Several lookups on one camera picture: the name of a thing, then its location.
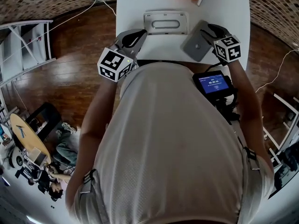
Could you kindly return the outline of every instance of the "blue screen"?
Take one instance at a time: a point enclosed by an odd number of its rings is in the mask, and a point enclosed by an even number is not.
[[[226,84],[223,75],[199,78],[199,81],[206,94],[228,89],[228,84]]]

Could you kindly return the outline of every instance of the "white wall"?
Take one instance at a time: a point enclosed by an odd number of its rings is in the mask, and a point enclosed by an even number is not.
[[[275,223],[299,208],[299,173],[259,210],[251,224]]]

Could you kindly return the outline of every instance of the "wooden floor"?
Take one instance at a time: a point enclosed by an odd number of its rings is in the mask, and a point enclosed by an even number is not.
[[[73,15],[56,20],[53,26]],[[94,7],[53,30],[50,37],[57,61],[18,78],[14,81],[15,87],[30,113],[48,101],[60,111],[63,120],[73,126],[81,126],[101,83],[97,61],[103,48],[115,38],[115,16],[106,6]],[[247,74],[255,89],[277,75],[279,65],[289,50],[274,36],[251,26]],[[285,115],[285,108],[277,101],[271,104],[273,92],[288,100],[293,96],[299,97],[299,56],[295,53],[285,59],[278,79],[258,93],[263,104],[265,125],[275,131],[278,127],[274,120]],[[12,84],[4,87],[3,93],[8,106],[25,108]]]

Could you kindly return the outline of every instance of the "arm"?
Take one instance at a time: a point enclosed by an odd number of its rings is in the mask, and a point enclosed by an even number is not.
[[[65,194],[65,203],[68,209],[74,203],[75,194],[83,183],[84,175],[93,168],[106,124],[112,117],[116,87],[117,83],[103,79],[83,119],[76,169],[71,176]]]
[[[69,181],[71,179],[71,176],[66,174],[51,174],[51,176],[65,181]]]
[[[241,116],[240,126],[248,148],[253,150],[273,170],[273,165],[268,155],[263,140],[262,109],[256,93],[239,61],[228,65],[232,83],[238,89],[238,112]]]

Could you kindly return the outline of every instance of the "white shelf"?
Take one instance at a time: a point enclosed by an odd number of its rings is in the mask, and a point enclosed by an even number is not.
[[[28,31],[22,38],[26,43],[29,43],[31,40],[39,37],[40,35],[44,34],[44,24],[38,24],[30,31]],[[33,55],[37,59],[36,60],[30,55],[28,50],[24,47],[22,49],[22,58],[23,58],[23,67],[24,70],[30,69],[38,64],[41,64],[46,61],[46,49],[45,49],[45,39],[44,35],[41,36],[41,40],[33,41],[28,45],[29,49],[32,51]]]
[[[14,31],[20,35],[21,28],[16,27]],[[23,71],[21,46],[21,40],[12,32],[0,45],[0,68],[3,82]]]
[[[49,31],[50,22],[53,21],[19,21],[0,25],[0,30],[11,30],[0,44],[0,88],[28,71],[56,60],[51,56],[49,33],[44,35]],[[22,26],[32,24],[37,25],[21,37]]]

